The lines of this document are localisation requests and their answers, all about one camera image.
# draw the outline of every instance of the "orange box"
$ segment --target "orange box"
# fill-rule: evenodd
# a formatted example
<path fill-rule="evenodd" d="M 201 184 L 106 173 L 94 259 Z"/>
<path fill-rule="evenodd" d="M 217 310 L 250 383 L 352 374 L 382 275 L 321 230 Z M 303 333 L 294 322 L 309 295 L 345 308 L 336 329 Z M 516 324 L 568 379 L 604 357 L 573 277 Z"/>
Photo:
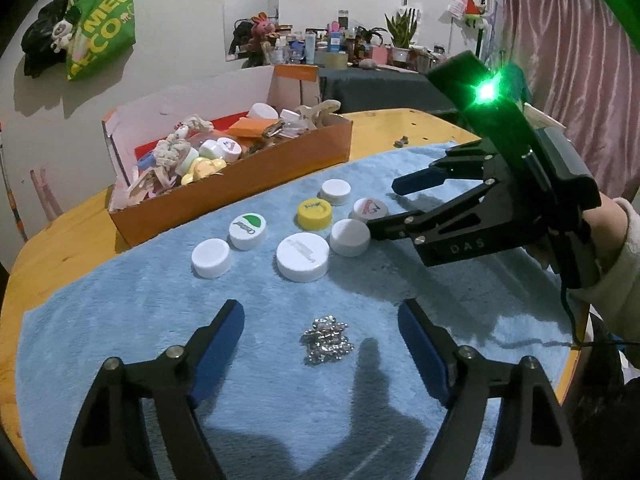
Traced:
<path fill-rule="evenodd" d="M 135 149 L 174 130 L 192 115 L 213 120 L 241 114 L 257 102 L 276 110 L 320 102 L 318 68 L 276 65 L 246 68 L 167 88 L 116 108 L 102 121 L 116 171 L 109 215 L 132 246 L 210 211 L 300 176 L 349 160 L 353 123 L 330 115 L 328 126 L 289 139 L 230 164 L 188 186 L 126 206 L 126 191 L 137 163 Z"/>

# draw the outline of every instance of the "sweater sleeve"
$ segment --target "sweater sleeve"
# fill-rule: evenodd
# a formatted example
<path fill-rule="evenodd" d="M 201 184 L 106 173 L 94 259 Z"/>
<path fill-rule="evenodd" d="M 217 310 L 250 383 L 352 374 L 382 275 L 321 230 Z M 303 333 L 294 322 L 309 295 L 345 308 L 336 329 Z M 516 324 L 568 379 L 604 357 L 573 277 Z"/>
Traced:
<path fill-rule="evenodd" d="M 627 200 L 615 200 L 628 217 L 622 252 L 596 285 L 572 290 L 572 294 L 591 303 L 610 332 L 622 339 L 640 341 L 640 216 Z"/>

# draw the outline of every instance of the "pink plush toy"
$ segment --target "pink plush toy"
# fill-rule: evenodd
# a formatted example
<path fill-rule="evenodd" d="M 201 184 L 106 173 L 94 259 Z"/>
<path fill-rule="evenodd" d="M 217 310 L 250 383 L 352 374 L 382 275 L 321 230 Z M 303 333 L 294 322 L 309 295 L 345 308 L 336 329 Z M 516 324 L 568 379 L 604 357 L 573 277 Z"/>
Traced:
<path fill-rule="evenodd" d="M 251 28 L 252 38 L 249 40 L 247 48 L 249 50 L 260 50 L 260 42 L 271 33 L 276 31 L 276 26 L 271 23 L 265 12 L 251 18 L 254 26 Z"/>

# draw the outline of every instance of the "white flower pot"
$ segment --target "white flower pot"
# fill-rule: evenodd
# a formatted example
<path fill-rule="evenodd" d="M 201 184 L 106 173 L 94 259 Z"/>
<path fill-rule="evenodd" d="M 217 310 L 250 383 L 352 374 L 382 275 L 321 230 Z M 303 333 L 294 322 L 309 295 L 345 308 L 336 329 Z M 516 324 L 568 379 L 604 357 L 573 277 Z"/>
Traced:
<path fill-rule="evenodd" d="M 406 63 L 406 58 L 409 56 L 408 48 L 398 48 L 396 46 L 391 48 L 391 57 L 394 61 L 402 61 Z"/>

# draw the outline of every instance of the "green leaf logo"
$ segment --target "green leaf logo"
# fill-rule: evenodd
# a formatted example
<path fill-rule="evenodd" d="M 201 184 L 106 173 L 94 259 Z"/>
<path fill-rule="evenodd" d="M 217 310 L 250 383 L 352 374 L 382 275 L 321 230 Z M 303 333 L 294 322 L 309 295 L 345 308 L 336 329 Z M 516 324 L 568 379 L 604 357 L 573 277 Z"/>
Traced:
<path fill-rule="evenodd" d="M 260 227 L 262 225 L 262 221 L 256 215 L 244 215 L 242 218 L 254 227 Z"/>

